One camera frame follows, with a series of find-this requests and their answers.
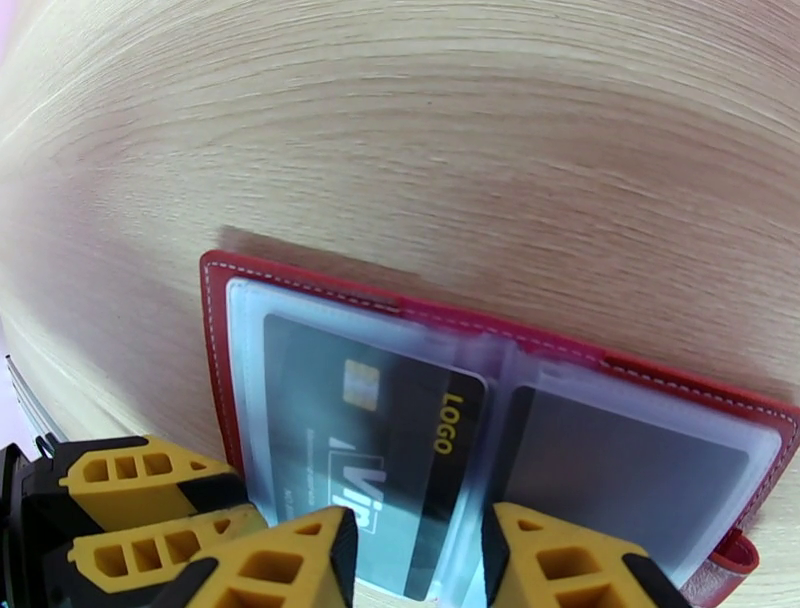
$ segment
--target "wooden table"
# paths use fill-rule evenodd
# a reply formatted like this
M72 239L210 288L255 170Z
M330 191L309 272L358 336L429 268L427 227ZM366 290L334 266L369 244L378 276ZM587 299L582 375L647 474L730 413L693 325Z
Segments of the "wooden table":
M796 400L798 31L795 0L26 0L12 353L75 437L220 456L197 261L223 246ZM798 505L795 465L727 606L797 605Z

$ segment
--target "black card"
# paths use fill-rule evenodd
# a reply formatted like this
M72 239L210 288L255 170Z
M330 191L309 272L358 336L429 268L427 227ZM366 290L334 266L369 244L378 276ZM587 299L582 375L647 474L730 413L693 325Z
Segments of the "black card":
M358 576L424 598L486 389L441 367L268 315L265 381L281 521L356 513Z

